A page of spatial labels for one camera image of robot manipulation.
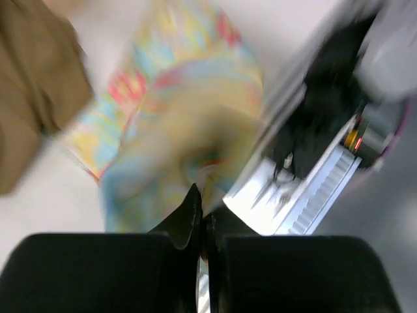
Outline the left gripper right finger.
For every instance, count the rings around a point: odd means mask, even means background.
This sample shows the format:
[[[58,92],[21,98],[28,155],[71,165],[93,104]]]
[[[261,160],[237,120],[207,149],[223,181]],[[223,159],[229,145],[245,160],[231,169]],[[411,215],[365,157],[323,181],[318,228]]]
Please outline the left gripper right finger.
[[[374,250],[349,236],[261,236],[230,210],[206,217],[213,312],[399,312]]]

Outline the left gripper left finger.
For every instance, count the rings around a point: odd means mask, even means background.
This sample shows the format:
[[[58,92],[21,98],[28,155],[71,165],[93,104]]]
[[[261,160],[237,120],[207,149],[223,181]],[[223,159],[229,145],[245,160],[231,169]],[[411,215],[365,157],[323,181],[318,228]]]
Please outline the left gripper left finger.
[[[201,195],[147,233],[38,233],[1,273],[2,312],[195,312]]]

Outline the pastel floral skirt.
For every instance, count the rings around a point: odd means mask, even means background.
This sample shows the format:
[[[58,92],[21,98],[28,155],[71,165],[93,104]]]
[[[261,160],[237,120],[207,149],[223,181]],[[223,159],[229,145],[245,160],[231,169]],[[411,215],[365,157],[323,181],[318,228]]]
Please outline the pastel floral skirt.
[[[104,228],[146,232],[192,185],[214,207],[263,126],[263,75],[212,1],[159,1],[62,143],[98,181]]]

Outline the brown pleated skirt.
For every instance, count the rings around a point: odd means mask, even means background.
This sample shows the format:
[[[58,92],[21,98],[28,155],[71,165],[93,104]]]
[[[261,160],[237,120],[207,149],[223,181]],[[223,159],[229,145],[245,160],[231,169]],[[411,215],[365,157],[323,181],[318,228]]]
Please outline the brown pleated skirt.
[[[1,2],[1,194],[92,95],[72,24],[43,1]]]

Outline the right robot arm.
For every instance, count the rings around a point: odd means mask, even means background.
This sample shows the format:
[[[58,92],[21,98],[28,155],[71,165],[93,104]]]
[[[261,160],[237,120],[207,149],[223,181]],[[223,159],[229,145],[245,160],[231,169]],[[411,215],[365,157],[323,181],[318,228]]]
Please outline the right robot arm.
[[[370,13],[333,32],[309,67],[304,99],[274,140],[277,170],[305,177],[348,120],[354,125],[341,144],[361,168],[389,150],[394,133],[377,107],[416,94],[416,2],[361,6]]]

